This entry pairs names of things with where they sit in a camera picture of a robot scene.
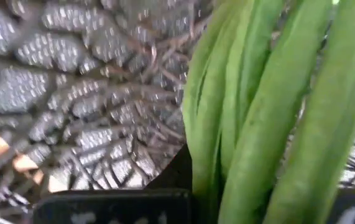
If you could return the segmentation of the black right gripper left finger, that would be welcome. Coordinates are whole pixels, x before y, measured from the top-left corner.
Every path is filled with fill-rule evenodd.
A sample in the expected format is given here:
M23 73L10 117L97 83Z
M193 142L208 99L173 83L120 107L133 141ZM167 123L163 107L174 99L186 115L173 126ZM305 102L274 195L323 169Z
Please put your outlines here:
M194 224L191 156L183 146L143 189L65 190L34 207L34 224Z

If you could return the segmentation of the grey woven placemat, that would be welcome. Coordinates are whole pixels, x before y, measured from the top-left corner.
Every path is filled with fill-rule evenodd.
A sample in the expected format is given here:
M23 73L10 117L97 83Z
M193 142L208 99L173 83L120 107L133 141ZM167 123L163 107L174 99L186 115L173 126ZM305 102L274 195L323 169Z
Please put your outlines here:
M181 97L206 0L7 0L0 170L49 191L138 188L187 143Z

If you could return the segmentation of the green long bean bunch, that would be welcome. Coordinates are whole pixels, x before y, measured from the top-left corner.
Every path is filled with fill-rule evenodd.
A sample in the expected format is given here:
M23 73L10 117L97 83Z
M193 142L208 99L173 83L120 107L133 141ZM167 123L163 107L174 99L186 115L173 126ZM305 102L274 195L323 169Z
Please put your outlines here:
M218 0L183 122L193 224L326 224L355 140L355 0Z

